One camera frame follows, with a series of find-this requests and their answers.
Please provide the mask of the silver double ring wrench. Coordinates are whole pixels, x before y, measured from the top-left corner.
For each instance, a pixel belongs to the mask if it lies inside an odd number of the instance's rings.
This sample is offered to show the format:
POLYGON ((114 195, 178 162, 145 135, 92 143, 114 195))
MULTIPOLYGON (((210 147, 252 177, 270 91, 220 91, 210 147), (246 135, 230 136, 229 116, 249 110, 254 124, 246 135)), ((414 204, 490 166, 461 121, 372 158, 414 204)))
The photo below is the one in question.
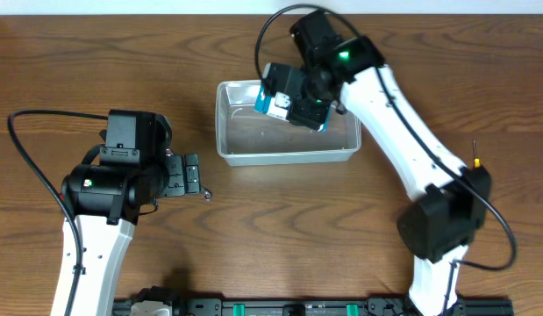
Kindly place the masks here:
POLYGON ((206 188, 202 188, 200 191, 200 194, 202 195, 203 199, 207 202, 212 200, 212 192, 206 188))

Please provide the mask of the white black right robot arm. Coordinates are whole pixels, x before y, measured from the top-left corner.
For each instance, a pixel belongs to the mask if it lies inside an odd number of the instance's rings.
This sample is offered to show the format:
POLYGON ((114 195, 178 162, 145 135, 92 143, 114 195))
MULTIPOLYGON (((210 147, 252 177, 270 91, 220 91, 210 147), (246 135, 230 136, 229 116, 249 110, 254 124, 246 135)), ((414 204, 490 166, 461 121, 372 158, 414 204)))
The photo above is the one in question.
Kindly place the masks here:
POLYGON ((405 313, 448 315, 461 304, 459 269, 486 218, 491 179, 467 166, 429 130, 366 36, 343 38, 334 14, 309 5, 290 28, 303 64, 257 65, 256 108, 296 126, 324 131, 330 110, 353 114, 398 174, 410 205, 397 230, 414 257, 405 313))

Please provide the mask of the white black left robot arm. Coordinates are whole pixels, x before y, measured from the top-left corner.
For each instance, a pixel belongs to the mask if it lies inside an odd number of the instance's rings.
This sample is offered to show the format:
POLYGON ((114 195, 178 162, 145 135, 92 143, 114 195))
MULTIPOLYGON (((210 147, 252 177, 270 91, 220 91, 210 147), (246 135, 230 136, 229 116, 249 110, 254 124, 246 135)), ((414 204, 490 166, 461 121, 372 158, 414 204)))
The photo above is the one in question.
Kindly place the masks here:
POLYGON ((167 118, 112 110, 92 147, 62 182, 68 207, 63 258, 51 313, 108 315, 144 205, 161 198, 212 194, 200 182, 196 154, 174 154, 167 118))

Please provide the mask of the blue white bit set box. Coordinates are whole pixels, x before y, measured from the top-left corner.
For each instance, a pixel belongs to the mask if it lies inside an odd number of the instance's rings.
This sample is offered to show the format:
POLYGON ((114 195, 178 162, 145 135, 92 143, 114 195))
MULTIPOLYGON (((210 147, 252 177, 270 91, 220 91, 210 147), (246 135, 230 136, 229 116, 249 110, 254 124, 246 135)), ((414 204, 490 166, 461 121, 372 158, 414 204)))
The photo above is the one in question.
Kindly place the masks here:
POLYGON ((292 98, 281 92, 271 96, 261 86, 254 109, 274 119, 289 122, 293 126, 306 127, 322 133, 328 125, 330 105, 322 100, 292 98))

